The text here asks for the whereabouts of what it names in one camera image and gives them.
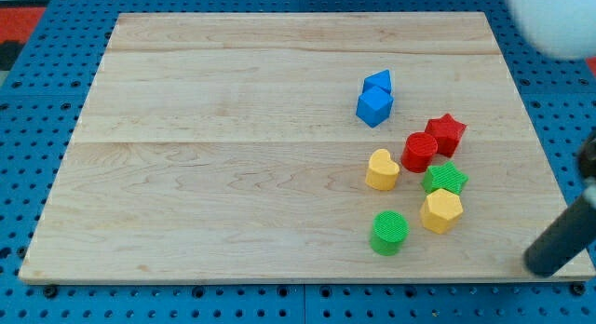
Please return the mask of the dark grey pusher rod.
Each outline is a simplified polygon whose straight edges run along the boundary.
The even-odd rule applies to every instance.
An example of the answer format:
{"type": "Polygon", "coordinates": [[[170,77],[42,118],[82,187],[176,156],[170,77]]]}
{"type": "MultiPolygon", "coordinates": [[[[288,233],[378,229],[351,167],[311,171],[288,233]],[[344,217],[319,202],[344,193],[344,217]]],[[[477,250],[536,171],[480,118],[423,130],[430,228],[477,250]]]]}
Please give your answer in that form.
{"type": "Polygon", "coordinates": [[[551,277],[595,240],[594,130],[581,144],[576,163],[585,189],[523,254],[535,276],[551,277]]]}

